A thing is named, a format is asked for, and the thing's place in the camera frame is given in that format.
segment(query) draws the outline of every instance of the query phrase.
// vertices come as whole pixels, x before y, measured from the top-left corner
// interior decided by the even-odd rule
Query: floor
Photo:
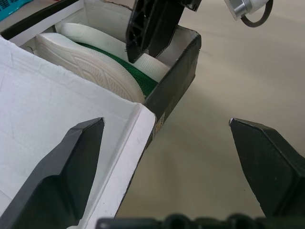
[[[263,215],[228,122],[275,128],[305,156],[305,2],[274,2],[257,29],[235,22],[223,0],[185,10],[180,24],[203,40],[196,78],[144,153],[119,217]]]

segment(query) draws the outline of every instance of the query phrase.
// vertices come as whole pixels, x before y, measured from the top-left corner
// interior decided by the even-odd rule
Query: white shoe
[[[61,27],[60,34],[74,42],[94,46],[129,62],[126,52],[126,44],[104,32],[86,25],[64,23]],[[136,63],[130,64],[156,82],[160,82],[160,80],[169,71],[169,67],[145,53],[136,61]]]
[[[132,102],[142,103],[144,95],[125,68],[112,58],[76,44],[58,33],[36,36],[39,57],[60,65],[80,77]]]

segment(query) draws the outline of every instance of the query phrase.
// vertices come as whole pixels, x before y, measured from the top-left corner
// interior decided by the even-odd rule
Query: black cable
[[[257,22],[250,21],[246,16],[243,16],[241,19],[246,26],[249,26],[251,28],[259,27],[262,24],[264,24],[267,21],[267,19],[269,18],[270,13],[272,11],[272,7],[273,7],[273,0],[269,0],[266,3],[265,11],[264,11],[262,18]]]

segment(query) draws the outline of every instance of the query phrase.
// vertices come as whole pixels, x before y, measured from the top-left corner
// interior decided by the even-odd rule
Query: green shoe insole
[[[121,58],[110,54],[109,52],[106,52],[104,50],[101,50],[99,48],[96,48],[92,45],[89,44],[84,44],[84,43],[79,43],[79,45],[84,46],[86,48],[98,51],[100,53],[103,53],[110,58],[114,59],[116,62],[118,62],[120,65],[122,65],[129,73],[132,75],[132,77],[136,80],[136,82],[139,84],[143,94],[145,97],[149,96],[150,93],[153,91],[153,89],[157,86],[157,82],[153,79],[151,79],[149,76],[141,72],[139,69],[133,67],[131,64],[128,62],[122,60]]]

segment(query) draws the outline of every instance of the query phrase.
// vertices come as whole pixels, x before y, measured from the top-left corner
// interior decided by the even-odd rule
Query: shoe box
[[[157,57],[170,70],[143,104],[121,99],[35,56],[34,37],[43,32],[57,32],[63,23],[72,22],[88,25],[124,42],[130,16],[128,6],[112,1],[34,0],[0,21],[1,36],[8,40],[0,41],[1,72],[16,76],[14,80],[6,77],[1,82],[0,105],[7,111],[0,113],[4,120],[0,128],[8,132],[0,137],[0,146],[2,152],[12,153],[0,152],[0,158],[8,161],[5,168],[0,167],[0,215],[24,181],[31,178],[31,171],[45,152],[50,152],[69,128],[98,116],[105,118],[100,158],[84,217],[77,228],[94,228],[98,217],[116,214],[143,151],[195,77],[201,36],[177,27],[171,44]],[[69,104],[58,99],[52,106],[52,95],[65,96]],[[17,129],[5,121],[12,118]]]
[[[24,6],[25,9],[20,8],[14,13],[18,14],[17,19],[12,20],[11,15],[1,21],[1,36],[35,53],[33,38],[37,34],[59,30],[62,23],[72,22],[88,25],[123,42],[126,41],[131,9],[122,5],[122,1],[119,1],[119,4],[101,0],[61,0],[53,1],[52,4],[50,1],[52,0],[43,1],[43,4],[32,7],[33,10],[30,4],[37,1],[30,2]],[[126,4],[131,6],[133,1],[127,0]],[[177,26],[171,44],[157,57],[159,61],[170,66],[170,70],[143,103],[156,116],[149,143],[195,78],[200,48],[201,36],[197,32]]]

